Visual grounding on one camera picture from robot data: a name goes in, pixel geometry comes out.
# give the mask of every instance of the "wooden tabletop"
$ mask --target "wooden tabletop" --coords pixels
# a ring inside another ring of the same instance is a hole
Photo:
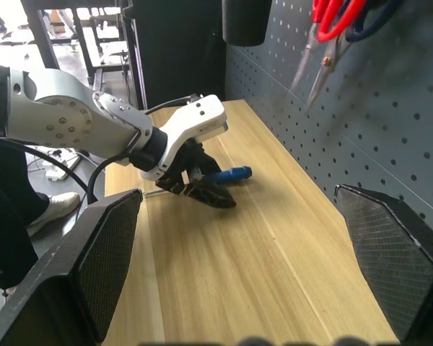
[[[172,194],[141,204],[130,270],[103,345],[249,336],[328,345],[354,335],[396,341],[334,205],[244,101],[225,102],[229,130],[204,143],[222,169],[250,166],[218,210]],[[154,113],[156,126],[174,109]],[[106,195],[156,190],[110,165]]]

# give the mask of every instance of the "blue screwdriver handle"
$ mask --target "blue screwdriver handle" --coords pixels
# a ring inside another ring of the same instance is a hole
[[[224,172],[205,174],[203,180],[209,184],[225,185],[235,184],[250,177],[252,177],[252,169],[244,166],[230,168]]]

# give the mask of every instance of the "shoe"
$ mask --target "shoe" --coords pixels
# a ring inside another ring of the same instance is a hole
[[[27,233],[29,236],[34,236],[48,222],[72,213],[79,204],[80,196],[75,192],[66,192],[50,197],[50,204],[45,212],[26,228]]]

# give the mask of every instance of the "pegboard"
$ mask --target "pegboard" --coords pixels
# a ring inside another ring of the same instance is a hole
[[[352,45],[308,109],[326,44],[289,88],[311,3],[273,0],[265,43],[228,49],[227,98],[245,99],[333,202],[337,184],[361,186],[404,200],[433,228],[433,1],[406,0]]]

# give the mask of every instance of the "person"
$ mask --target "person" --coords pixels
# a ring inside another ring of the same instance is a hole
[[[24,152],[0,146],[0,288],[19,285],[37,262],[30,237],[80,204],[75,192],[47,196],[34,191]]]

